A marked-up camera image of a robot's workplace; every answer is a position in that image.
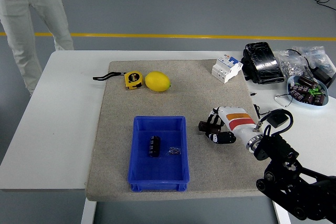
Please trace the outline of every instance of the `blue bowl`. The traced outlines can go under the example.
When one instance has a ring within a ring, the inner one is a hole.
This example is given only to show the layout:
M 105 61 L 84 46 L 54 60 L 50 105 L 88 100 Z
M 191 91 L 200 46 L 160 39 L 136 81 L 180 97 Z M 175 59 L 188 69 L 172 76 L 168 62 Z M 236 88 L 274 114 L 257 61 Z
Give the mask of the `blue bowl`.
M 329 96 L 328 96 L 328 89 L 326 87 L 326 85 L 324 85 L 321 81 L 317 81 L 319 83 L 319 85 L 321 85 L 322 89 L 324 90 L 324 93 L 326 94 L 325 97 L 324 97 L 324 101 L 323 101 L 323 104 L 322 106 L 317 106 L 317 105 L 314 105 L 314 104 L 308 104 L 308 103 L 303 103 L 303 102 L 300 102 L 298 100 L 296 100 L 294 97 L 292 97 L 289 93 L 290 93 L 290 84 L 293 83 L 293 82 L 298 82 L 300 76 L 291 76 L 288 78 L 288 81 L 287 81 L 287 92 L 288 92 L 288 99 L 292 102 L 292 103 L 295 103 L 295 104 L 298 104 L 298 105 L 301 105 L 301 106 L 304 106 L 306 108 L 310 108 L 310 109 L 319 109 L 323 106 L 325 106 L 328 101 L 329 101 Z

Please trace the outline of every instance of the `yellow floor line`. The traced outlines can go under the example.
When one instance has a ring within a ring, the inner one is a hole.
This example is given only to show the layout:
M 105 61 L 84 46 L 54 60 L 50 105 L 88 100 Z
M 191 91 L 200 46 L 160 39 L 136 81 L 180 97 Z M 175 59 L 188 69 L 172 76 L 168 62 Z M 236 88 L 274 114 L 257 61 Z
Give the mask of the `yellow floor line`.
M 35 33 L 37 37 L 50 37 L 51 33 Z M 252 39 L 252 40 L 312 40 L 336 41 L 336 37 L 295 37 L 295 36 L 249 36 L 249 35 L 192 35 L 192 34 L 94 34 L 71 33 L 73 37 L 106 38 L 177 38 L 177 39 Z

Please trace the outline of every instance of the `table leg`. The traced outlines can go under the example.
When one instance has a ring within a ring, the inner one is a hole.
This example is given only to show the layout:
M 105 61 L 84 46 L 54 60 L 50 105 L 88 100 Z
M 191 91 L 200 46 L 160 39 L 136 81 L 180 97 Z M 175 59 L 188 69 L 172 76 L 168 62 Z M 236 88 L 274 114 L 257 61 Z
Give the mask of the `table leg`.
M 96 212 L 96 204 L 96 201 L 89 201 L 88 199 L 85 199 L 81 224 L 93 224 Z
M 284 210 L 281 206 L 273 201 L 275 213 L 279 224 L 291 224 L 287 210 Z

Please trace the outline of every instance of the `person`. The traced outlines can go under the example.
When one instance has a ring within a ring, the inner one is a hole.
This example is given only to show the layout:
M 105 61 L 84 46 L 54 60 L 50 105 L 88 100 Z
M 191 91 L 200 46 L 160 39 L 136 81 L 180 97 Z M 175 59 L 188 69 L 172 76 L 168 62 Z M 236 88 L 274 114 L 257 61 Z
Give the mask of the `person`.
M 32 95 L 42 69 L 36 54 L 29 6 L 36 10 L 52 33 L 56 50 L 73 50 L 73 42 L 62 0 L 0 0 L 0 21 L 8 45 L 13 51 L 26 88 Z

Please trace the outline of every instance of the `blue bin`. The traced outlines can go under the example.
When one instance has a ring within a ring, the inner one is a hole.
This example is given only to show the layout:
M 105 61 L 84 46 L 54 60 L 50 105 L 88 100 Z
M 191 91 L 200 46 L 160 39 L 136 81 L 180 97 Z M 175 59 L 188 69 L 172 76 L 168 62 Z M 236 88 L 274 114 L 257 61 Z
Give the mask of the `blue bin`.
M 161 138 L 158 157 L 149 156 L 150 139 Z M 184 116 L 136 116 L 128 182 L 134 192 L 142 190 L 185 191 L 190 180 Z M 170 154 L 170 148 L 179 154 Z

